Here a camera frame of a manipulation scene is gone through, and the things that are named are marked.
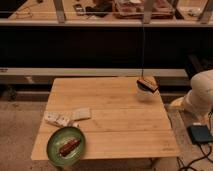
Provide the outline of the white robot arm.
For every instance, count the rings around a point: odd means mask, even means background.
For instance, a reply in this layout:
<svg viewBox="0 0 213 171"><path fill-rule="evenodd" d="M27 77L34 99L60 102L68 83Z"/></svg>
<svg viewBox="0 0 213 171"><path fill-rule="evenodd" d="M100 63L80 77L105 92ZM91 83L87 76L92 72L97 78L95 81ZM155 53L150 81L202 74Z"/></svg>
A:
<svg viewBox="0 0 213 171"><path fill-rule="evenodd" d="M213 69L195 74L191 89L183 97L170 103L170 107L187 111L203 120L213 110Z"/></svg>

